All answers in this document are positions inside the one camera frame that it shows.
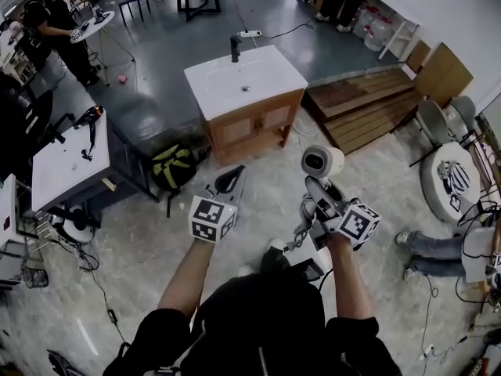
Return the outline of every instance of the black hair dryer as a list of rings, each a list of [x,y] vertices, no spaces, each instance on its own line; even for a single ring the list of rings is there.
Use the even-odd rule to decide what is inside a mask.
[[[88,153],[85,149],[81,152],[81,156],[88,161],[92,160],[91,152],[96,144],[96,121],[103,115],[104,109],[102,106],[94,106],[85,111],[77,122],[74,123],[73,128],[79,129],[84,125],[88,125],[90,131],[91,147],[88,149]]]

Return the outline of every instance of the plastic bottle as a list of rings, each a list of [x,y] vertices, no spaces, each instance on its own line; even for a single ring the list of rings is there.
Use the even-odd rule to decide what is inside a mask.
[[[376,7],[372,7],[370,5],[363,9],[360,13],[359,20],[357,21],[357,24],[353,29],[353,33],[356,34],[359,38],[364,39],[367,31],[370,29],[371,23],[374,21],[374,18],[376,18],[378,12],[379,10]]]
[[[370,50],[379,52],[387,44],[392,33],[391,21],[381,16],[371,23],[370,30],[364,37],[364,43]]]

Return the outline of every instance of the blue jeans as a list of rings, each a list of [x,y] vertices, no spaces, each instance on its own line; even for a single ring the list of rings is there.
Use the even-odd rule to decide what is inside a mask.
[[[414,254],[409,268],[435,277],[465,277],[461,262],[463,236],[447,240],[435,240],[414,231],[407,239],[407,246]]]

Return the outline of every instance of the sink basin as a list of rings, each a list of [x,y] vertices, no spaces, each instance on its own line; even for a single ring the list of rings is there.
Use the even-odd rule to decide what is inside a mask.
[[[308,86],[273,45],[241,52],[238,63],[225,56],[186,68],[185,75],[206,120]]]

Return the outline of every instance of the black faucet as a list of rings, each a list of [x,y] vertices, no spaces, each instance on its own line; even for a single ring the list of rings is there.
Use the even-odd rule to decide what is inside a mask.
[[[238,44],[242,43],[242,39],[234,34],[229,38],[229,41],[232,44],[232,63],[238,63],[238,57],[240,55]]]

